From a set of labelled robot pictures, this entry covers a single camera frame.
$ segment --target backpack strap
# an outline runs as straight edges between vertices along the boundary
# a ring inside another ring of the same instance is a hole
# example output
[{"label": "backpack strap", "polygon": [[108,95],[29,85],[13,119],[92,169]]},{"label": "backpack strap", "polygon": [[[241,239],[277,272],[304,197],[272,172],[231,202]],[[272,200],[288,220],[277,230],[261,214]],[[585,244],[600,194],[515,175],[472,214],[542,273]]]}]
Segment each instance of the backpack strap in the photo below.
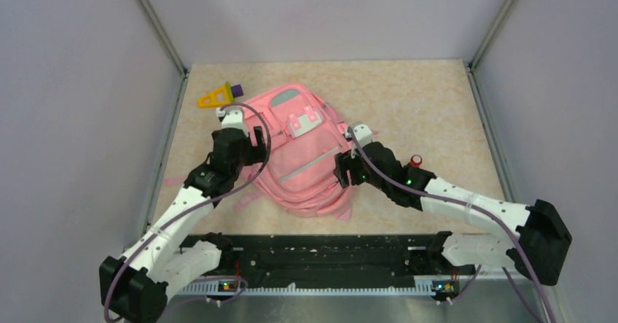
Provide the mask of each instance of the backpack strap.
[{"label": "backpack strap", "polygon": [[263,191],[261,190],[256,190],[254,192],[251,192],[236,202],[236,204],[234,205],[234,210],[236,210],[236,212],[241,212],[248,206],[250,202],[255,201],[256,199],[260,199],[261,197],[265,197],[265,196],[266,194],[264,194]]},{"label": "backpack strap", "polygon": [[182,184],[182,182],[184,182],[185,179],[187,179],[186,176],[168,177],[167,179],[163,179],[163,186],[164,187],[176,186],[178,184]]},{"label": "backpack strap", "polygon": [[335,218],[340,221],[348,221],[352,217],[352,204],[350,203],[350,201],[346,201],[341,206],[341,210],[343,210],[343,213],[336,214]]},{"label": "backpack strap", "polygon": [[345,122],[345,120],[343,119],[343,115],[341,115],[341,113],[335,110],[335,108],[331,107],[328,103],[322,104],[322,109],[324,110],[326,115],[330,117],[330,120],[332,120],[332,122],[334,122],[335,124]]}]

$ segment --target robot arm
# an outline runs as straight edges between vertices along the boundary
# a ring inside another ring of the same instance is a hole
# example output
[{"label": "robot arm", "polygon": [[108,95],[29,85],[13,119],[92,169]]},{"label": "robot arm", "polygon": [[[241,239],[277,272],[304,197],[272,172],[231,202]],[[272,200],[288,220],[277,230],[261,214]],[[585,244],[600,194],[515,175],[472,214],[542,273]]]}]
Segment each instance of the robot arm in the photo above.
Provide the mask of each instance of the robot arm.
[{"label": "robot arm", "polygon": [[[508,203],[470,192],[411,163],[402,166],[390,149],[373,141],[372,131],[367,125],[357,123],[351,128],[367,157],[395,182],[420,191],[423,195],[438,195],[474,204],[501,219],[517,236],[539,281],[544,285],[556,285],[571,245],[571,234],[552,204],[541,200],[537,200],[533,206]],[[351,139],[349,133],[345,136],[348,140]],[[375,173],[359,156],[355,147],[335,156],[335,165],[335,175],[343,187],[366,182],[384,192],[397,205],[453,217],[490,233],[439,233],[427,248],[429,256],[438,262],[446,262],[445,265],[452,267],[481,264],[515,268],[530,278],[504,230],[484,214],[456,203],[412,194],[394,186]]]},{"label": "robot arm", "polygon": [[[109,306],[130,322],[156,322],[180,289],[219,266],[222,242],[216,236],[197,242],[181,254],[177,251],[195,224],[218,204],[208,201],[231,191],[244,166],[265,161],[261,128],[254,128],[257,145],[253,146],[241,110],[218,111],[217,116],[222,129],[212,133],[213,151],[189,173],[168,210],[135,245],[119,258],[107,257],[99,268],[104,304],[114,277],[134,256],[120,276]],[[203,206],[180,217],[199,205]],[[141,249],[151,237],[153,240]]]}]

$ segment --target red cap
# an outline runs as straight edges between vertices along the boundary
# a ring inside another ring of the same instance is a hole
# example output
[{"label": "red cap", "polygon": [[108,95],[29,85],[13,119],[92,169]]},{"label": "red cap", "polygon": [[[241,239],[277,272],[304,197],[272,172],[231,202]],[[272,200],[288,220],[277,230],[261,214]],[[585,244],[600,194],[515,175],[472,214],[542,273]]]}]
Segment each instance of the red cap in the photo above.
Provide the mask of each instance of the red cap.
[{"label": "red cap", "polygon": [[418,154],[414,154],[410,158],[410,165],[414,166],[415,168],[421,166],[422,163],[423,163],[423,158],[421,158],[421,156]]}]

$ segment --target purple cable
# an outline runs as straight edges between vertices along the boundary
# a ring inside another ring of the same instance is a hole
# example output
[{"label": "purple cable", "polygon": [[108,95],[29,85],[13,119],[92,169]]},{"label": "purple cable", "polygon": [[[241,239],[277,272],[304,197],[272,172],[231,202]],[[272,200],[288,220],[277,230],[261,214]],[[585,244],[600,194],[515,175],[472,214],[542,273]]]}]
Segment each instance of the purple cable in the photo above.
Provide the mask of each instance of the purple cable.
[{"label": "purple cable", "polygon": [[530,303],[523,297],[522,292],[517,288],[517,284],[513,280],[513,277],[511,277],[511,273],[509,273],[509,271],[507,271],[506,268],[504,267],[502,268],[502,270],[504,271],[504,274],[506,274],[506,278],[509,279],[509,283],[511,283],[511,286],[513,286],[513,290],[515,291],[515,294],[517,294],[517,296],[519,297],[519,299],[525,306],[525,309],[528,310],[528,313],[530,313],[530,315],[538,323],[543,323],[543,320],[534,312],[534,310],[532,309],[532,306],[530,306]]},{"label": "purple cable", "polygon": [[[223,198],[227,198],[230,195],[238,192],[239,190],[242,190],[243,188],[249,186],[251,183],[253,183],[253,181],[255,181],[255,179],[262,173],[262,171],[264,171],[264,169],[266,168],[266,163],[268,162],[268,158],[270,157],[270,145],[271,145],[271,137],[270,137],[270,130],[268,129],[268,124],[266,123],[266,121],[264,120],[264,118],[262,117],[262,115],[260,115],[257,110],[255,110],[252,106],[249,106],[248,104],[244,104],[244,103],[230,103],[230,104],[226,104],[224,106],[221,107],[221,109],[225,109],[229,106],[242,106],[244,108],[249,109],[250,111],[252,111],[257,118],[259,119],[259,121],[262,122],[262,125],[264,126],[264,129],[266,130],[266,137],[268,138],[268,142],[266,143],[266,158],[264,160],[264,163],[259,167],[259,170],[255,173],[255,175],[251,176],[245,183],[243,183],[241,186],[234,188],[233,190],[222,194],[218,197],[209,199],[207,201],[203,201],[202,203],[199,203],[196,206],[192,206],[190,208],[188,208],[187,210],[181,212],[180,214],[172,217],[169,221],[167,221],[165,224],[163,224],[163,226],[161,226],[161,230],[165,230],[167,227],[170,227],[170,225],[172,225],[174,222],[178,221],[179,219],[181,219],[182,217],[186,216],[187,214],[190,214],[192,212],[194,212],[195,210],[211,204],[211,203],[215,203],[217,201],[220,201]],[[118,322],[119,320],[121,320],[122,317],[118,317],[116,319],[112,319],[109,316],[109,304],[112,301],[112,293],[114,292],[114,290],[116,289],[116,286],[118,285],[118,281],[120,280],[120,276],[122,276],[122,274],[126,271],[127,267],[129,267],[129,264],[148,246],[148,244],[150,244],[153,240],[155,240],[157,237],[156,234],[151,235],[150,237],[148,237],[140,246],[139,248],[137,248],[137,250],[135,250],[135,252],[129,256],[128,259],[126,259],[125,263],[122,264],[122,266],[120,266],[120,269],[118,270],[118,273],[116,273],[116,276],[114,276],[114,279],[112,280],[112,283],[109,286],[109,290],[107,290],[107,295],[105,296],[105,304],[103,305],[103,317],[105,319],[105,322],[107,323],[115,323]]]},{"label": "purple cable", "polygon": [[[203,283],[205,281],[239,281],[240,283],[244,284],[243,287],[240,288],[240,290],[237,289],[234,295],[232,295],[230,298],[227,298],[221,301],[221,305],[238,300],[238,298],[240,297],[240,294],[242,294],[245,290],[247,290],[247,288],[249,288],[249,283],[247,282],[247,280],[245,280],[242,277],[238,277],[238,276],[214,276],[214,277],[196,279],[192,283]],[[186,299],[186,300],[181,301],[180,303],[177,303],[171,308],[168,308],[167,310],[165,310],[163,314],[168,314],[176,310],[178,307],[186,303],[192,303],[193,301],[206,301],[206,300],[204,299],[204,297],[192,297],[190,299]]]},{"label": "purple cable", "polygon": [[352,129],[352,127],[348,127],[348,132],[351,135],[352,140],[354,140],[354,144],[356,145],[357,150],[359,151],[359,153],[361,154],[361,156],[363,157],[363,159],[365,160],[367,165],[369,165],[370,168],[373,171],[375,171],[376,174],[380,175],[380,177],[382,177],[388,183],[390,183],[393,186],[399,188],[400,190],[405,190],[406,192],[410,192],[412,194],[416,194],[416,195],[421,196],[421,197],[432,198],[432,199],[436,199],[438,201],[444,201],[444,202],[447,202],[447,203],[454,203],[454,204],[461,205],[461,206],[464,206],[464,207],[468,207],[469,206],[472,210],[475,210],[475,211],[480,212],[481,214],[484,214],[485,216],[487,216],[490,219],[492,219],[493,221],[495,221],[500,227],[502,227],[504,232],[506,232],[506,235],[509,237],[509,239],[511,240],[511,242],[515,246],[515,249],[520,254],[521,259],[523,261],[523,264],[525,265],[525,268],[530,273],[530,277],[532,278],[532,282],[534,283],[534,286],[536,287],[536,290],[539,292],[539,296],[541,297],[541,301],[543,302],[543,305],[545,306],[545,310],[547,311],[547,316],[549,317],[549,321],[551,323],[556,323],[556,317],[554,315],[554,311],[552,310],[552,306],[549,304],[549,298],[547,297],[547,294],[545,294],[545,291],[543,290],[543,287],[541,286],[541,282],[539,281],[539,277],[537,277],[536,273],[534,273],[534,269],[532,268],[532,264],[530,264],[530,260],[525,255],[525,252],[523,251],[523,248],[521,247],[517,237],[515,236],[515,234],[513,234],[513,232],[511,232],[509,227],[506,226],[506,224],[501,219],[499,219],[497,216],[495,216],[494,214],[490,213],[489,211],[487,211],[485,209],[482,209],[479,206],[476,206],[474,204],[468,204],[465,201],[460,201],[460,200],[455,199],[455,198],[449,198],[449,197],[443,197],[441,195],[430,194],[430,193],[427,193],[427,192],[422,191],[422,190],[415,190],[415,189],[410,188],[408,186],[405,186],[405,185],[403,185],[401,183],[398,183],[394,179],[386,176],[369,159],[369,157],[367,156],[367,153],[365,153],[363,148],[361,147],[361,145],[359,143],[359,140],[354,135],[354,130]]}]

